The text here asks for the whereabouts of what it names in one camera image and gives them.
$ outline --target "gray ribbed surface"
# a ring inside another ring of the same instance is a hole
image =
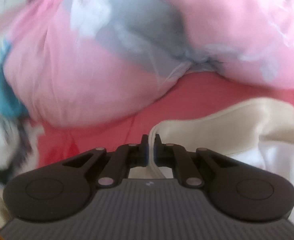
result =
[[[50,224],[14,219],[0,234],[7,240],[294,240],[294,226],[233,220],[176,179],[124,179],[73,217]]]

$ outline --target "pink bedsheet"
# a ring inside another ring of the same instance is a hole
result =
[[[44,124],[38,140],[39,166],[66,159],[94,147],[115,150],[125,143],[139,143],[157,123],[168,119],[195,119],[241,101],[271,97],[294,105],[294,90],[271,90],[230,82],[214,73],[193,73],[157,102],[138,114],[95,128],[57,129]]]

